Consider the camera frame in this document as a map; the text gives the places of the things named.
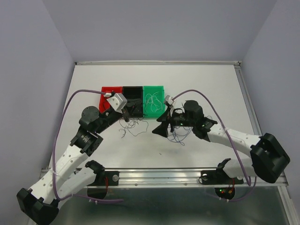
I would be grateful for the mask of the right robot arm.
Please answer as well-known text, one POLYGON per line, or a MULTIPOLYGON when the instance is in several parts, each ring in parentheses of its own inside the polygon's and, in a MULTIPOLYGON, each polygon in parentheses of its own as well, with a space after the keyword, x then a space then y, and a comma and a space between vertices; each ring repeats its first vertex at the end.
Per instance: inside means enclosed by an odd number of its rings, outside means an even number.
POLYGON ((153 134, 167 138, 175 127, 187 127, 201 140, 231 147, 237 153, 245 154, 246 159, 227 158, 217 165, 215 177, 221 183, 238 176, 259 177, 267 183, 275 183, 291 161, 274 135, 250 135, 224 128, 204 116, 202 107, 194 100, 187 100, 181 113, 167 104, 166 111, 157 121, 160 125, 152 130, 153 134))

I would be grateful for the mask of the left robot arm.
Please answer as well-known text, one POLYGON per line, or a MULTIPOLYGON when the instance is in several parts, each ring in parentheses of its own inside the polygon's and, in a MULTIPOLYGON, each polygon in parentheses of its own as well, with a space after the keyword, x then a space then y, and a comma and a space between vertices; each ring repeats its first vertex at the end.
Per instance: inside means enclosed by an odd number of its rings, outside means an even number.
POLYGON ((60 206, 85 186, 104 181, 105 168, 87 159, 99 147, 100 133, 119 119, 129 119, 128 102, 122 94, 107 98, 110 107, 101 113, 88 106, 82 111, 79 129, 62 156, 52 160, 51 169, 30 188, 22 188, 17 200, 22 212, 38 225, 49 225, 58 215, 60 206))

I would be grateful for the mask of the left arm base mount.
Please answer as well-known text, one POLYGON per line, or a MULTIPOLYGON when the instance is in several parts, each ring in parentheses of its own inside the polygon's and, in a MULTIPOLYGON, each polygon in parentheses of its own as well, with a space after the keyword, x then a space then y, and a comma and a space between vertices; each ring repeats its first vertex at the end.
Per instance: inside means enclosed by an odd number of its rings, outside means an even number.
POLYGON ((91 160, 85 164, 86 168, 92 169, 96 175, 94 181, 88 185, 88 197, 105 199, 110 186, 119 185, 120 172, 116 170, 106 170, 104 166, 95 160, 91 160))

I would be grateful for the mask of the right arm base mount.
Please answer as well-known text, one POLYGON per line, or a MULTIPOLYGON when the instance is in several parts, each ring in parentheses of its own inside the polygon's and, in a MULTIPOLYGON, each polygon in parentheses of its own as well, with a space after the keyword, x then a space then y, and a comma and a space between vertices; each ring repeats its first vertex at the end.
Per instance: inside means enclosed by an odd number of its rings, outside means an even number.
POLYGON ((235 196, 235 185, 243 184, 243 178, 229 177, 224 172, 224 167, 230 161, 230 158, 226 158, 221 163, 219 163, 215 170, 203 170, 198 178, 198 182, 202 185, 217 185, 215 187, 216 196, 221 199, 230 201, 235 196))

